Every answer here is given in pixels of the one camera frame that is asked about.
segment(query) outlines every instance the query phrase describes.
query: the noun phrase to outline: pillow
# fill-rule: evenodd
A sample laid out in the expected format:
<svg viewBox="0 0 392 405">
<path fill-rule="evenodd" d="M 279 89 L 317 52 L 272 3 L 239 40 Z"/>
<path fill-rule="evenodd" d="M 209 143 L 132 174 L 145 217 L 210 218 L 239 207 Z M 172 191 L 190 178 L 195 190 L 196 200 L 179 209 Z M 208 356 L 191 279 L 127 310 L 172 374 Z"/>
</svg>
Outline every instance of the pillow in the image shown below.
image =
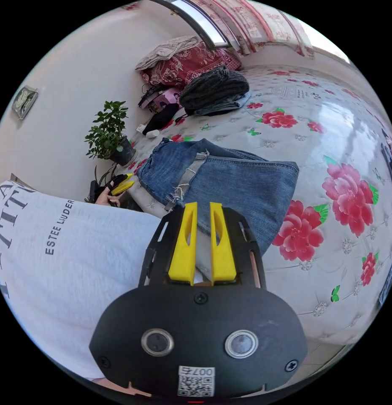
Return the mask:
<svg viewBox="0 0 392 405">
<path fill-rule="evenodd" d="M 184 88 L 194 78 L 219 66 L 238 70 L 242 65 L 230 51 L 219 48 L 211 51 L 204 42 L 194 48 L 181 51 L 169 60 L 161 60 L 154 67 L 141 71 L 147 84 L 158 83 Z"/>
</svg>

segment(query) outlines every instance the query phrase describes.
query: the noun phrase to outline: folded clothes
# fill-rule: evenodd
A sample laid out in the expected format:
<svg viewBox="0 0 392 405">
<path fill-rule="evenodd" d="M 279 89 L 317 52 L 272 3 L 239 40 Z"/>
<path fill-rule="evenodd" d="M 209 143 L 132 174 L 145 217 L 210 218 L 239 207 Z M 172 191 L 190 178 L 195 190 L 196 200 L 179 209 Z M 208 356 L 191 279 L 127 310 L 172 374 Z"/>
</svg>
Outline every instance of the folded clothes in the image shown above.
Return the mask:
<svg viewBox="0 0 392 405">
<path fill-rule="evenodd" d="M 160 60 L 169 60 L 174 54 L 195 47 L 200 38 L 195 35 L 185 35 L 173 38 L 158 45 L 147 56 L 142 58 L 135 70 L 145 70 L 154 67 Z"/>
<path fill-rule="evenodd" d="M 200 110 L 196 110 L 195 115 L 209 115 L 218 111 L 237 110 L 238 108 L 243 107 L 251 96 L 252 93 L 247 92 L 245 94 L 237 94 L 235 96 L 228 97 L 224 101 L 209 105 L 208 107 L 201 108 Z"/>
<path fill-rule="evenodd" d="M 294 194 L 294 162 L 269 162 L 202 139 L 164 138 L 137 172 L 142 187 L 169 210 L 198 203 L 199 229 L 210 235 L 210 202 L 238 211 L 264 254 L 280 230 Z"/>
<path fill-rule="evenodd" d="M 193 79 L 183 89 L 180 104 L 187 110 L 199 110 L 248 91 L 249 83 L 241 73 L 220 66 Z"/>
</svg>

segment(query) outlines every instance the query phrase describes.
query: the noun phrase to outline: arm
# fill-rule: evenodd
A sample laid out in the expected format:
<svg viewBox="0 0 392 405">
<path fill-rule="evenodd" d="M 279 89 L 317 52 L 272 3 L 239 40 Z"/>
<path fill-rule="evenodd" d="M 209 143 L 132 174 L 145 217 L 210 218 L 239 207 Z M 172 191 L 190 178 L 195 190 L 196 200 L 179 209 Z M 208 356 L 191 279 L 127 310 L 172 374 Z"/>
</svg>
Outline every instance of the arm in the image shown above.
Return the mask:
<svg viewBox="0 0 392 405">
<path fill-rule="evenodd" d="M 96 384 L 99 384 L 99 385 L 101 385 L 101 386 L 103 386 L 103 387 L 105 387 L 105 388 L 109 388 L 109 389 L 113 389 L 113 390 L 115 390 L 115 391 L 123 392 L 124 394 L 130 394 L 130 395 L 136 395 L 136 394 L 137 394 L 137 395 L 145 395 L 146 397 L 150 397 L 150 396 L 151 396 L 151 394 L 148 394 L 148 393 L 146 393 L 146 392 L 139 391 L 139 390 L 133 388 L 133 387 L 131 386 L 131 383 L 130 383 L 130 385 L 128 386 L 128 388 L 122 388 L 122 387 L 120 387 L 120 386 L 118 386 L 118 385 L 112 383 L 111 381 L 109 381 L 109 380 L 106 379 L 106 378 L 97 378 L 96 380 L 93 380 L 93 382 L 96 383 Z"/>
</svg>

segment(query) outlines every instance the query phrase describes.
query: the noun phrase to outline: pink box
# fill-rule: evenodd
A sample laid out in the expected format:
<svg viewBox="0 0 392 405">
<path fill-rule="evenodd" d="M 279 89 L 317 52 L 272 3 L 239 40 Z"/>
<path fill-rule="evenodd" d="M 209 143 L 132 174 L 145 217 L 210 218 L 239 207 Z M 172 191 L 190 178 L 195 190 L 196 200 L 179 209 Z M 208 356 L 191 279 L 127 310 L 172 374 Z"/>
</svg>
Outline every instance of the pink box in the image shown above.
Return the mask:
<svg viewBox="0 0 392 405">
<path fill-rule="evenodd" d="M 179 103 L 180 90 L 177 87 L 171 87 L 162 94 L 157 95 L 150 104 L 156 112 L 161 112 L 168 104 Z"/>
</svg>

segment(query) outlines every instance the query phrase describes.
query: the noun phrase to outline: yellow tool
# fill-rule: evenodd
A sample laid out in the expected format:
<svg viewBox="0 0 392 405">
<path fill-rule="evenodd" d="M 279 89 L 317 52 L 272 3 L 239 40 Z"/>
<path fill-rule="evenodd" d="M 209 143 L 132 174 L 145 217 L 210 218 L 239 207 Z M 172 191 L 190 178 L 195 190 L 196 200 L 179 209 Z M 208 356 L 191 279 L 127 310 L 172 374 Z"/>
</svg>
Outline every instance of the yellow tool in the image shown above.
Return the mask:
<svg viewBox="0 0 392 405">
<path fill-rule="evenodd" d="M 237 271 L 232 255 L 230 237 L 222 204 L 210 203 L 211 221 L 211 284 L 233 282 Z M 185 205 L 178 238 L 168 271 L 173 282 L 187 282 L 193 286 L 196 266 L 197 202 Z"/>
<path fill-rule="evenodd" d="M 132 177 L 132 173 L 129 173 L 126 176 L 125 180 L 123 180 L 116 188 L 112 189 L 111 195 L 119 195 L 133 186 L 135 181 L 129 181 Z"/>
</svg>

